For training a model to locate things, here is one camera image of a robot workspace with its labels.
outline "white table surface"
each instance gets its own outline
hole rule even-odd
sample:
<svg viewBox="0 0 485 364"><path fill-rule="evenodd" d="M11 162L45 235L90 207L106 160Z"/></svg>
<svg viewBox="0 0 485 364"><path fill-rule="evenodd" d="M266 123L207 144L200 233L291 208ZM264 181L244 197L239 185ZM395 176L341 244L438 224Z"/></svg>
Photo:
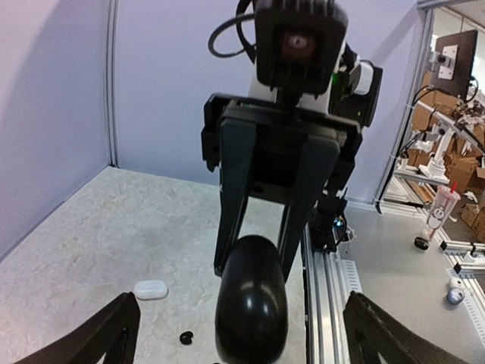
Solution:
<svg viewBox="0 0 485 364"><path fill-rule="evenodd" d="M249 203L243 233L277 238L282 209ZM165 300L139 302L135 363L220 362L212 267L217 187L104 170L0 263L0 362L12 363L74 330L137 281L167 283ZM289 334L281 363L305 362L302 262L286 294ZM193 345L179 336L193 331Z"/></svg>
<svg viewBox="0 0 485 364"><path fill-rule="evenodd" d="M414 246L424 221L347 209L356 238L343 258L355 260L363 293L409 330L470 364L485 362L485 349L465 305L446 302L451 268L440 243Z"/></svg>

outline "plastic cup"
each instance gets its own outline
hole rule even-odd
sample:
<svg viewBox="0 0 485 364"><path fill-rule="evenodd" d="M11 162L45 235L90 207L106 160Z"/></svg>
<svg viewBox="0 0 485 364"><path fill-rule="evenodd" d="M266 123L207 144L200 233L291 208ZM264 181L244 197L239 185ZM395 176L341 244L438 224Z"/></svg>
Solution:
<svg viewBox="0 0 485 364"><path fill-rule="evenodd" d="M443 226L460 199L462 199L460 195L456 191L451 191L449 187L438 187L438 192L422 231L424 238L433 239L434 233Z"/></svg>

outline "red straw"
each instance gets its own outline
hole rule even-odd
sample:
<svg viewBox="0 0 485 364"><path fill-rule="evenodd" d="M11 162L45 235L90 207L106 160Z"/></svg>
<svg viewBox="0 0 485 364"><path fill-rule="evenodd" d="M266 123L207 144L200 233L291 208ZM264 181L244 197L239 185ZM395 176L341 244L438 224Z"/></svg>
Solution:
<svg viewBox="0 0 485 364"><path fill-rule="evenodd" d="M452 194L455 192L456 187L458 187L458 181L453 182L453 187L452 187L452 190L451 190Z"/></svg>

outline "marble-patterned surface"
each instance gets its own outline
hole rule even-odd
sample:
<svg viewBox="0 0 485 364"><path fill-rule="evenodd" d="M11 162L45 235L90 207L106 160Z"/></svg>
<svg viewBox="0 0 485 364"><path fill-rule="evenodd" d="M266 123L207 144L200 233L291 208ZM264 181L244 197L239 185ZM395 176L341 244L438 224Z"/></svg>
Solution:
<svg viewBox="0 0 485 364"><path fill-rule="evenodd" d="M253 200L243 233L276 240L282 209ZM0 362L64 336L140 280L161 279L165 300L139 302L137 364L219 362L212 261L217 187L108 168L0 263ZM305 362L301 258L286 292L289 335L281 363ZM194 343L179 342L183 331Z"/></svg>

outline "white ball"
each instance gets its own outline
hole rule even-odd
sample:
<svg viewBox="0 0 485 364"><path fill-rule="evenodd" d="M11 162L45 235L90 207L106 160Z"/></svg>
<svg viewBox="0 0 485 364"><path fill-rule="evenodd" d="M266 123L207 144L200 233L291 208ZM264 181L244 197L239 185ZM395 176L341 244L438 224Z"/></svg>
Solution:
<svg viewBox="0 0 485 364"><path fill-rule="evenodd" d="M465 288L465 284L461 278L452 278L449 280L449 288L452 290L453 288Z"/></svg>

